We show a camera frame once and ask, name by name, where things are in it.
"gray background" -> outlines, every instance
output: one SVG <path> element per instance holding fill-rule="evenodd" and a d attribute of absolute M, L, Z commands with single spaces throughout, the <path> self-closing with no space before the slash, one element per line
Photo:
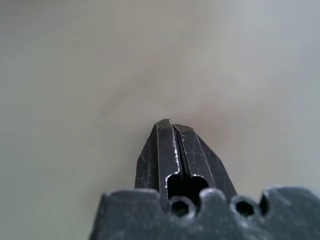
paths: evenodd
<path fill-rule="evenodd" d="M 0 238 L 85 240 L 153 124 L 241 194 L 319 186 L 320 1 L 0 0 Z"/>

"black metal tool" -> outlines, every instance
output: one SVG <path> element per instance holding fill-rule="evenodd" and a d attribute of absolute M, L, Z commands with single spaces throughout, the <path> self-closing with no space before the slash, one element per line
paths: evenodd
<path fill-rule="evenodd" d="M 237 196 L 218 156 L 188 126 L 156 123 L 135 190 L 102 195 L 90 240 L 320 240 L 320 198 L 301 187 Z"/>

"white wall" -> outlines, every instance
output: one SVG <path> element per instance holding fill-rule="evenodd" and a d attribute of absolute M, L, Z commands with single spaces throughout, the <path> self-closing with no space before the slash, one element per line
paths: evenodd
<path fill-rule="evenodd" d="M 241 194 L 320 189 L 320 1 L 0 0 L 0 235 L 85 240 L 155 122 Z"/>

